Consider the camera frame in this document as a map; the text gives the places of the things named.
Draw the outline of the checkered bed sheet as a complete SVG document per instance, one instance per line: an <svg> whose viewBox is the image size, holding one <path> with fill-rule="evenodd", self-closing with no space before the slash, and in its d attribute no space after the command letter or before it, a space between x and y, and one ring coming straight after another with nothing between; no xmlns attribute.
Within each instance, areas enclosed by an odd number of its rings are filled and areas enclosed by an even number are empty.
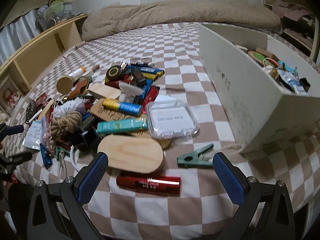
<svg viewBox="0 0 320 240"><path fill-rule="evenodd" d="M151 59L156 68L165 70L165 76L156 81L160 95L168 94L188 103L197 118L200 130L196 137L177 138L165 151L165 163L160 174L181 178L178 197L156 196L121 189L116 184L120 171L108 170L89 204L84 210L97 229L105 235L123 239L192 239L222 230L235 213L215 172L210 169L178 168L176 158L214 143L215 149L234 140L227 116L221 106L199 57L199 29L197 23L153 25L101 38L86 43L66 59L55 64L28 95L15 119L23 124L29 98L46 93L60 99L56 80L80 66L100 69L93 82L104 83L107 68L133 57ZM294 211L307 203L317 213L319 204L319 132L298 137L293 143L269 147L253 160L242 155L229 157L247 175L261 182L287 184ZM43 165L41 153L31 161L18 166L17 179L35 185L38 180L60 182L58 163L51 168Z"/></svg>

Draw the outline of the green clothes peg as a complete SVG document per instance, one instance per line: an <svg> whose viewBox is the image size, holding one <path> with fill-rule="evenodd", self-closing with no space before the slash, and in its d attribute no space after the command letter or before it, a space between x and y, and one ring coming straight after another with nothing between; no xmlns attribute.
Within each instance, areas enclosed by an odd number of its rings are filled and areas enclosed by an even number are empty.
<svg viewBox="0 0 320 240"><path fill-rule="evenodd" d="M202 157L214 148L214 144L209 144L194 152L186 153L177 158L177 165L180 168L212 168L212 161Z"/></svg>

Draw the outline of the oval wooden board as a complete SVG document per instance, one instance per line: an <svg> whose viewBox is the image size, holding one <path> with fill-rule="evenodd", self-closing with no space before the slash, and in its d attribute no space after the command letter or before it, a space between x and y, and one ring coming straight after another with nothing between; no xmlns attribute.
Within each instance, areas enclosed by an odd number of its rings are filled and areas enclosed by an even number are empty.
<svg viewBox="0 0 320 240"><path fill-rule="evenodd" d="M111 134L104 137L98 152L107 155L109 167L142 174L156 171L164 159L163 150L157 141L124 135Z"/></svg>

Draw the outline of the dark red metallic lighter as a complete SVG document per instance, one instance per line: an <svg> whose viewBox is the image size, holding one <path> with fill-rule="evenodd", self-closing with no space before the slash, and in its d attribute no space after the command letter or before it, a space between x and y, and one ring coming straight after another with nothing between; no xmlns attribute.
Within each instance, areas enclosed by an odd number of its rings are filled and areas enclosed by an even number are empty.
<svg viewBox="0 0 320 240"><path fill-rule="evenodd" d="M116 178L118 187L149 194L165 194L177 196L181 190L180 177L150 176L121 172Z"/></svg>

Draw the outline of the teal lighter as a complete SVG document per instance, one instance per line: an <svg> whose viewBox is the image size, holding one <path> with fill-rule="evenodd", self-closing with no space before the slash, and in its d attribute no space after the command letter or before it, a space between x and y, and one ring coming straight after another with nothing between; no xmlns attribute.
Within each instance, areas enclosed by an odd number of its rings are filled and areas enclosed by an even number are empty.
<svg viewBox="0 0 320 240"><path fill-rule="evenodd" d="M99 122L97 134L116 134L125 132L136 132L148 129L146 118L128 118L116 121Z"/></svg>

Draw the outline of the clear plastic card case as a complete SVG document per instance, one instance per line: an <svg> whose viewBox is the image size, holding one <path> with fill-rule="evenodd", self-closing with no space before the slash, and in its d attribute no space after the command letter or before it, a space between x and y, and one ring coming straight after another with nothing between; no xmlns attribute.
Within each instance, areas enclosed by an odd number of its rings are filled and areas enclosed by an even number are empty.
<svg viewBox="0 0 320 240"><path fill-rule="evenodd" d="M193 136L199 130L191 108L183 101L150 102L145 110L149 133L155 139Z"/></svg>

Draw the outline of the yellow and blue thread spool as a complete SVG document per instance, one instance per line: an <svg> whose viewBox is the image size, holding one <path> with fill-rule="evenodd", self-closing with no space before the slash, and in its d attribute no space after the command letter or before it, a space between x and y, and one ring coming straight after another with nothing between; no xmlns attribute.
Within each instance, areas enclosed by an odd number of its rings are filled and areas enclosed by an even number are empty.
<svg viewBox="0 0 320 240"><path fill-rule="evenodd" d="M107 109L131 116L139 116L143 109L141 105L128 102L121 102L114 99L105 99L103 101L103 106Z"/></svg>

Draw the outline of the white cardboard shoe box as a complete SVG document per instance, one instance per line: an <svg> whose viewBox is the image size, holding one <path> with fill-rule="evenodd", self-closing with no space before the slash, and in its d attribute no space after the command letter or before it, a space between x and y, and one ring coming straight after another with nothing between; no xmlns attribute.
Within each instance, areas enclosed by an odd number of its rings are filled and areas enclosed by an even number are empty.
<svg viewBox="0 0 320 240"><path fill-rule="evenodd" d="M313 130L319 124L319 74L274 37L237 26L199 26L201 62L213 82L237 143L246 152ZM306 78L298 95L278 84L248 51L262 48Z"/></svg>

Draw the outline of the white bottle with wooden cap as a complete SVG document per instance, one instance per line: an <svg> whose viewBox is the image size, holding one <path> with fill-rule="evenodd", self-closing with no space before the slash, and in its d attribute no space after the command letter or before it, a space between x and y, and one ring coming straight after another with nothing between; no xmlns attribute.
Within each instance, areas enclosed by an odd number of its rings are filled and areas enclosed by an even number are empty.
<svg viewBox="0 0 320 240"><path fill-rule="evenodd" d="M56 83L56 89L60 94L67 94L71 91L74 83L82 77L86 72L86 68L79 67L75 71L60 77Z"/></svg>

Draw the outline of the white medicine sachet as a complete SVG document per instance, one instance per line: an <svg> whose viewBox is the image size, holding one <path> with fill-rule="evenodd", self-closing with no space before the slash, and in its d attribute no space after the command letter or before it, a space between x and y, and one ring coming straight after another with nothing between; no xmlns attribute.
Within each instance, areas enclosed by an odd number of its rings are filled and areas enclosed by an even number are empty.
<svg viewBox="0 0 320 240"><path fill-rule="evenodd" d="M282 69L277 70L281 82L286 88L295 92L298 95L307 95L303 86L299 83L298 79L291 73Z"/></svg>

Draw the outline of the round black gold tin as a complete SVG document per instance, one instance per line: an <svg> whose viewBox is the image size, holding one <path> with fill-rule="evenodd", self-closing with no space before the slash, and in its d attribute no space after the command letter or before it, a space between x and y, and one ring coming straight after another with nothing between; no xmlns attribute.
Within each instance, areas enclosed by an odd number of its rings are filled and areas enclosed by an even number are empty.
<svg viewBox="0 0 320 240"><path fill-rule="evenodd" d="M118 81L123 77L123 69L119 65L111 66L106 72L106 82Z"/></svg>

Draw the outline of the red lighter with text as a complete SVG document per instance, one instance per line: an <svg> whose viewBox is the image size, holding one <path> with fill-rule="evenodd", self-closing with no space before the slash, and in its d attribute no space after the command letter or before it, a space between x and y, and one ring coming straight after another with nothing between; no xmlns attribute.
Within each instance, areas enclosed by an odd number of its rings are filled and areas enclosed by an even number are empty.
<svg viewBox="0 0 320 240"><path fill-rule="evenodd" d="M270 57L265 57L263 59L263 66L264 67L271 66L273 68L278 68L278 67L280 67L280 64L276 60L274 60Z"/></svg>

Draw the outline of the round green bear coaster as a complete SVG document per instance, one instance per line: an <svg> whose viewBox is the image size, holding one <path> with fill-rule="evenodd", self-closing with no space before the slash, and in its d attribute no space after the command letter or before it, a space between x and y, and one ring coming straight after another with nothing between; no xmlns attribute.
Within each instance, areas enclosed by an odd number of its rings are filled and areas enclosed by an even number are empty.
<svg viewBox="0 0 320 240"><path fill-rule="evenodd" d="M264 59L266 59L266 56L256 51L248 51L247 54L251 59L260 64L262 67L265 66L266 61L264 61Z"/></svg>

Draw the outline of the light blue lighter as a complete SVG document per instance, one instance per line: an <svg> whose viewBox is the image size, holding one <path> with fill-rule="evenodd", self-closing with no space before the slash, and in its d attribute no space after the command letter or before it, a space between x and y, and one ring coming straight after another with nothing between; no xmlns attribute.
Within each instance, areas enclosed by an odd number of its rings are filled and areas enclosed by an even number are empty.
<svg viewBox="0 0 320 240"><path fill-rule="evenodd" d="M291 72L292 74L298 74L297 67L291 68L288 64L286 64L285 62L280 61L280 60L278 61L278 64L279 64L280 69L285 70L287 72Z"/></svg>

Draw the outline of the blue box with barcode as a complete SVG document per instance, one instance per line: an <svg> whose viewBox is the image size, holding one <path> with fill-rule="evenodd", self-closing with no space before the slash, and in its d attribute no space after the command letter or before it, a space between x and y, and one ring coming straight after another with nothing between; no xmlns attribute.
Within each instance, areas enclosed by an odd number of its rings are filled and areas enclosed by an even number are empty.
<svg viewBox="0 0 320 240"><path fill-rule="evenodd" d="M138 68L143 73L153 74L153 75L157 75L159 77L162 77L165 75L164 70L157 69L157 68L132 66L132 65L127 66L127 69L135 69L135 68Z"/></svg>

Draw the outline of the wooden bedside shelf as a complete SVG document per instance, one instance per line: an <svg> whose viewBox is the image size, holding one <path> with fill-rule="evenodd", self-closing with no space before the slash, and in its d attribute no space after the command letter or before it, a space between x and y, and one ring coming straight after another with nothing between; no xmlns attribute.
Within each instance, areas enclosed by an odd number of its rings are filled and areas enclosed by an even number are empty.
<svg viewBox="0 0 320 240"><path fill-rule="evenodd" d="M87 14L81 14L45 30L15 51L2 65L1 77L10 76L22 94L56 59L81 43L81 28Z"/></svg>

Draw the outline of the wardrobe with clothes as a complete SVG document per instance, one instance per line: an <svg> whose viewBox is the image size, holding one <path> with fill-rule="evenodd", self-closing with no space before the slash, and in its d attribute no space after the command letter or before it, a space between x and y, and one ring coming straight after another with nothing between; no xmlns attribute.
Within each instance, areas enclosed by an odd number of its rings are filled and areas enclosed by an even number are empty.
<svg viewBox="0 0 320 240"><path fill-rule="evenodd" d="M280 17L281 37L319 64L319 20L304 0L263 0Z"/></svg>

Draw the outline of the beige quilted duvet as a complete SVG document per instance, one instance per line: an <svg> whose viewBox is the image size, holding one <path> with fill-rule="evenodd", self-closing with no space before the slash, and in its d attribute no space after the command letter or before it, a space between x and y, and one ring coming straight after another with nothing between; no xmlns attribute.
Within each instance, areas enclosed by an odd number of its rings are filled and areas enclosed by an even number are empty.
<svg viewBox="0 0 320 240"><path fill-rule="evenodd" d="M261 28L282 29L280 17L263 6L225 1L165 1L140 5L113 4L92 10L82 25L86 42L149 25L217 22Z"/></svg>

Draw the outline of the clear plastic storage bin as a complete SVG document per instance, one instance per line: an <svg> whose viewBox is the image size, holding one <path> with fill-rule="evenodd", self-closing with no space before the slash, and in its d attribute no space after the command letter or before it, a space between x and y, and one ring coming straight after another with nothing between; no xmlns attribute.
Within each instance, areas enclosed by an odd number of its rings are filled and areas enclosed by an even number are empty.
<svg viewBox="0 0 320 240"><path fill-rule="evenodd" d="M75 0L54 0L37 10L36 27L45 31L77 15Z"/></svg>

